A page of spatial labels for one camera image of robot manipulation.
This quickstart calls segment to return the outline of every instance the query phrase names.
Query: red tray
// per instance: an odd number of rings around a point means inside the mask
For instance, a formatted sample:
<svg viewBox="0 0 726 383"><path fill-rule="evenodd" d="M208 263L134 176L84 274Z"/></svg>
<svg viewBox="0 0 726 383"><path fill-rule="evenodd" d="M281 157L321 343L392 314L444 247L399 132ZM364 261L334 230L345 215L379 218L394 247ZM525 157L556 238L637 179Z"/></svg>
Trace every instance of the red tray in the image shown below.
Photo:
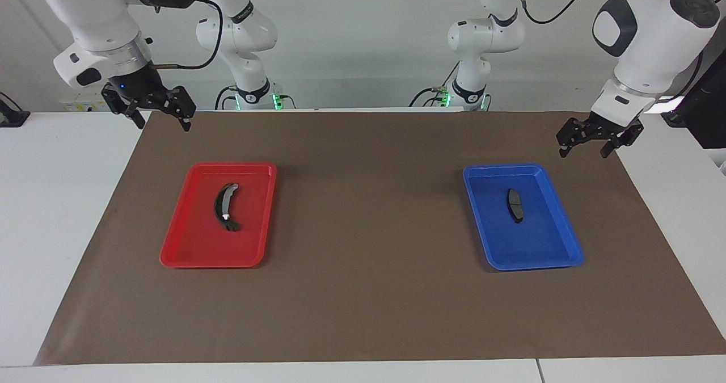
<svg viewBox="0 0 726 383"><path fill-rule="evenodd" d="M265 254L277 169L270 163L197 163L189 169L159 259L171 268L249 268ZM239 230L227 231L214 213L228 183L239 184L229 213Z"/></svg>

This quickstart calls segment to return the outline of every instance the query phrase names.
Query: brown surface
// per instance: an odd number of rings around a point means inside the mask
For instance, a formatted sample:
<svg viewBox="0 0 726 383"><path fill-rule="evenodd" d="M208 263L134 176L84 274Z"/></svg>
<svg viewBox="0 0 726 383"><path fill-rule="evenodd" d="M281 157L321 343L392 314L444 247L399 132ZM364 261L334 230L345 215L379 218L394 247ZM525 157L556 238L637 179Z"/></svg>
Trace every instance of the brown surface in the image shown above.
<svg viewBox="0 0 726 383"><path fill-rule="evenodd" d="M155 114L36 364L448 360L726 353L617 156L562 160L571 114ZM198 161L279 176L254 270L158 261ZM495 272L461 171L547 168L583 244L564 270Z"/></svg>

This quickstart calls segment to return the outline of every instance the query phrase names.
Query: plastic tray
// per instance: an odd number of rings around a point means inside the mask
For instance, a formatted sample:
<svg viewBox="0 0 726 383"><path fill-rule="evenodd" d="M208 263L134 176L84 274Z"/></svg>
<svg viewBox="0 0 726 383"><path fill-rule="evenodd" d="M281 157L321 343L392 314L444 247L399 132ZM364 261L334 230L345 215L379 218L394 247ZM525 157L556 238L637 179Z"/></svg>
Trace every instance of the plastic tray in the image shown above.
<svg viewBox="0 0 726 383"><path fill-rule="evenodd" d="M198 163L187 173L159 259L172 268L249 268L265 254L277 169L270 163ZM236 232L217 221L220 189L238 183L229 207Z"/></svg>
<svg viewBox="0 0 726 383"><path fill-rule="evenodd" d="M469 166L464 182L492 267L536 270L583 263L583 250L542 166ZM524 220L519 224L508 209L509 189L521 197Z"/></svg>

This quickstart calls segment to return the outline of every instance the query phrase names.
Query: white wall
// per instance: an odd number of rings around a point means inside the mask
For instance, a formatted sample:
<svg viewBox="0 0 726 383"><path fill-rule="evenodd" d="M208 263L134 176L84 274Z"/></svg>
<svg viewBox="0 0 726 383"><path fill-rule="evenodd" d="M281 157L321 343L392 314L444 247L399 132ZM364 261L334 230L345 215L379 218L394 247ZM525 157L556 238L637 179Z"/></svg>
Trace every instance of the white wall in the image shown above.
<svg viewBox="0 0 726 383"><path fill-rule="evenodd" d="M446 44L449 26L486 15L479 0L253 1L280 30L277 47L261 54L265 67L300 107L406 106L456 63ZM568 0L528 1L535 16L548 18ZM518 52L490 55L492 109L588 110L615 65L590 31L605 1L580 0L549 26L527 21ZM59 111L63 87L52 58L70 44L69 32L43 0L1 0L0 10L0 89L31 111ZM155 62L205 60L195 27L212 9L195 3L160 14L143 6L130 11L155 40ZM205 70L163 71L163 78L167 86L186 86L202 109L233 82L221 61Z"/></svg>

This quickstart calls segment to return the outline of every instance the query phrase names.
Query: white table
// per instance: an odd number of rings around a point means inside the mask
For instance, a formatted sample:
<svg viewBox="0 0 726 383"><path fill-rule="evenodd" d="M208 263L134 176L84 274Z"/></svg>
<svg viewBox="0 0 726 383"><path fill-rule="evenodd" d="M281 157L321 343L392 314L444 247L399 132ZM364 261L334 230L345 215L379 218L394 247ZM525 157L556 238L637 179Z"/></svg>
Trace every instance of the white table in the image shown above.
<svg viewBox="0 0 726 383"><path fill-rule="evenodd" d="M658 116L643 122L637 145L619 155L724 333L726 177L687 130L669 129ZM27 367L139 135L107 113L36 113L21 129L0 130L0 382L541 381L534 359ZM726 356L539 363L547 383L721 382L726 376Z"/></svg>

